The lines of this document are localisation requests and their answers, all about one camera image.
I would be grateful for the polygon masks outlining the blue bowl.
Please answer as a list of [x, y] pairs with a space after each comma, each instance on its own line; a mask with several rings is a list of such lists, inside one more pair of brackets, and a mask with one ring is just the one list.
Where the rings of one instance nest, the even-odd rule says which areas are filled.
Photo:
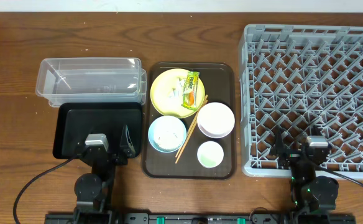
[[[156, 120], [154, 120], [152, 123], [151, 123], [151, 125], [149, 126], [149, 130], [148, 130], [148, 140], [149, 140], [149, 143], [151, 144], [151, 146], [155, 149], [155, 150], [157, 150], [157, 151], [159, 151], [159, 152], [164, 152], [164, 151], [161, 151], [155, 144], [154, 144], [154, 127], [155, 127], [155, 125], [156, 125], [156, 122], [158, 122], [159, 120], [161, 120], [161, 119], [164, 119], [164, 120], [167, 120], [167, 121], [171, 121], [171, 122], [178, 122], [180, 125], [184, 125], [184, 123], [180, 120], [180, 119], [178, 119], [178, 118], [176, 118], [176, 117], [174, 117], [174, 116], [161, 116], [161, 117], [159, 117], [159, 118], [157, 118]], [[187, 136], [187, 130], [186, 130], [186, 127], [185, 127], [185, 135], [184, 135], [184, 141], [183, 141], [183, 144], [184, 144], [184, 142], [186, 141], [186, 136]]]

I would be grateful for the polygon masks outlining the white rice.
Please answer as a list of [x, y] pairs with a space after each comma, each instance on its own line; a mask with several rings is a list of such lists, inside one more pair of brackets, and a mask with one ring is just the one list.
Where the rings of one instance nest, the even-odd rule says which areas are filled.
[[161, 119], [154, 127], [154, 144], [161, 151], [174, 151], [183, 144], [184, 135], [184, 125]]

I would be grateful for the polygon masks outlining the small white green cup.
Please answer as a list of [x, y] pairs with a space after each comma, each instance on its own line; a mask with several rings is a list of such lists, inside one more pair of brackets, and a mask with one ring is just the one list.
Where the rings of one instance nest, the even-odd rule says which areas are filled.
[[201, 144], [197, 150], [197, 159], [199, 163], [207, 169], [220, 165], [223, 158], [223, 148], [215, 141], [206, 141]]

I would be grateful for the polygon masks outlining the white pink bowl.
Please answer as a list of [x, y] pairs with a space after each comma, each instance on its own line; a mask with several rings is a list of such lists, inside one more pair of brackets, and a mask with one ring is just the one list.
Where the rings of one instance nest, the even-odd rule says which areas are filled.
[[198, 112], [197, 125], [207, 137], [223, 138], [234, 129], [234, 113], [225, 104], [208, 103]]

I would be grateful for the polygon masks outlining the yellow plate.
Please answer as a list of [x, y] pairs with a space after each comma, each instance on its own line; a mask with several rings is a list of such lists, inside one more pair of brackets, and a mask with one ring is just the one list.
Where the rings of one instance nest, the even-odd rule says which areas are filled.
[[185, 78], [189, 70], [173, 68], [162, 72], [155, 78], [151, 90], [150, 99], [154, 108], [162, 115], [175, 116], [177, 118], [187, 118], [198, 111], [205, 98], [205, 89], [199, 74], [198, 90], [196, 92], [196, 110], [189, 110], [182, 106], [182, 97], [169, 98], [168, 93], [175, 86], [176, 78]]

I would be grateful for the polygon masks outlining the white tissue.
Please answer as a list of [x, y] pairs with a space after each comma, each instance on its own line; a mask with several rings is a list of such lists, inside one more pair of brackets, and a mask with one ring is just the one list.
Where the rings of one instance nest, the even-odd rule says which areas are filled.
[[186, 79], [185, 78], [176, 78], [175, 86], [171, 88], [168, 93], [169, 98], [179, 98], [183, 95], [183, 89], [185, 86]]

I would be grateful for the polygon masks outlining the green snack wrapper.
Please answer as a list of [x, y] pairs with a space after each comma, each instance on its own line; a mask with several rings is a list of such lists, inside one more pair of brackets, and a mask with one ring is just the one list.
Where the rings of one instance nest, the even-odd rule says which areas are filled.
[[196, 92], [198, 90], [199, 72], [187, 73], [185, 84], [183, 87], [182, 106], [189, 110], [196, 110]]

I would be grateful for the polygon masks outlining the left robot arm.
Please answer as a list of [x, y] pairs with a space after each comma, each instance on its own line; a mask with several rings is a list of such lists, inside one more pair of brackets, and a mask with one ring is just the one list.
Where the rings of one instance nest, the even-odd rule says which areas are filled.
[[91, 166], [91, 172], [79, 177], [75, 183], [76, 207], [72, 223], [122, 223], [122, 215], [112, 208], [111, 194], [116, 166], [127, 164], [136, 156], [136, 150], [125, 124], [115, 149], [109, 147], [105, 134], [89, 134], [79, 158]]

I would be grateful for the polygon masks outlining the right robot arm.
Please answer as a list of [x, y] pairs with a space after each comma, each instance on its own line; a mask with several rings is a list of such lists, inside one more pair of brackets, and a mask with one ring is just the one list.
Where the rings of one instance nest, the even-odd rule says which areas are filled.
[[284, 145], [282, 129], [275, 129], [275, 142], [270, 154], [278, 163], [289, 167], [291, 198], [295, 209], [285, 218], [285, 223], [330, 223], [329, 211], [336, 209], [339, 184], [336, 179], [316, 175], [316, 169], [326, 160], [331, 145], [313, 128], [314, 134], [304, 138], [297, 149]]

